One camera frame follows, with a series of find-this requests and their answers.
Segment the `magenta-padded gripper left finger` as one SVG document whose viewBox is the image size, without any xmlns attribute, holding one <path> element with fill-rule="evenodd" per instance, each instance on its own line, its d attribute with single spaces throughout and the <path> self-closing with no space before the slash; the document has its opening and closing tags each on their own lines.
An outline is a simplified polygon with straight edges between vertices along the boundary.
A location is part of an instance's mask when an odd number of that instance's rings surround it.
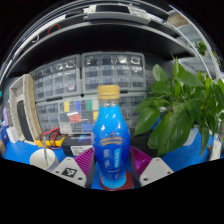
<svg viewBox="0 0 224 224">
<path fill-rule="evenodd" d="M 94 179 L 94 149 L 89 148 L 80 155 L 66 157 L 54 170 L 53 174 L 78 186 L 90 188 Z"/>
</svg>

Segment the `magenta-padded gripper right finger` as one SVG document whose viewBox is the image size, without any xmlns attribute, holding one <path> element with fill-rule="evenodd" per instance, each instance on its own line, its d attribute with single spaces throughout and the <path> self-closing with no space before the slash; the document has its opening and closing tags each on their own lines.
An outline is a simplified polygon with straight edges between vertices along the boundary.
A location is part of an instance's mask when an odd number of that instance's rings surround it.
<svg viewBox="0 0 224 224">
<path fill-rule="evenodd" d="M 133 146 L 130 147 L 129 160 L 136 188 L 144 187 L 173 173 L 160 157 L 151 158 Z"/>
</svg>

